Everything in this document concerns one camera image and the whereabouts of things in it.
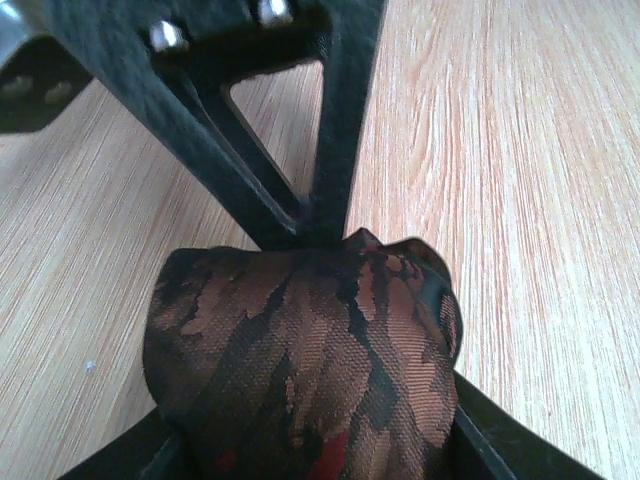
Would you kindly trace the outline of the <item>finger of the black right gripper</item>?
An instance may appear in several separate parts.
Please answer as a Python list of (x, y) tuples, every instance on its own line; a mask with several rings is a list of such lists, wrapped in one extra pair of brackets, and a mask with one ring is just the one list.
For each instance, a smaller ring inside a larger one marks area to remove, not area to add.
[[(264, 250), (343, 236), (382, 1), (46, 1), (80, 63)], [(311, 190), (293, 191), (231, 99), (234, 84), (317, 61), (322, 105)]]

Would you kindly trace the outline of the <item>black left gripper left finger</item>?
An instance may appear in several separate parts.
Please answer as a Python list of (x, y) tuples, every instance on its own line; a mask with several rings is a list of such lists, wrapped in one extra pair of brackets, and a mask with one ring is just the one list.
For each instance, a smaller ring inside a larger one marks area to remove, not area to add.
[(157, 409), (60, 479), (189, 479), (186, 444)]

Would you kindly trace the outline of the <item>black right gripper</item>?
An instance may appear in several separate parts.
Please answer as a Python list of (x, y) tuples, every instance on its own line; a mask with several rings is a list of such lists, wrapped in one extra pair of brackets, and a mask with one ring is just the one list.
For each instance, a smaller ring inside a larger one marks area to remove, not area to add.
[(51, 34), (39, 1), (1, 1), (1, 132), (39, 131), (93, 76)]

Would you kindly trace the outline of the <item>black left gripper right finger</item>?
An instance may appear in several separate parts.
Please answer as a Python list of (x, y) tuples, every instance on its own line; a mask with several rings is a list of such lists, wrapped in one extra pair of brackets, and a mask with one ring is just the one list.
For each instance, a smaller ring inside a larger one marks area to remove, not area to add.
[(460, 374), (451, 437), (455, 479), (602, 480), (524, 427)]

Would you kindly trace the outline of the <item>brown red patterned tie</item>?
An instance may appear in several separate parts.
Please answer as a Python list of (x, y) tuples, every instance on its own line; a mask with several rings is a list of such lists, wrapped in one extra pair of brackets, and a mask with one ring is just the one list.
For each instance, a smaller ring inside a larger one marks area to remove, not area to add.
[(194, 479), (449, 479), (461, 337), (442, 258), (361, 229), (173, 252), (143, 366)]

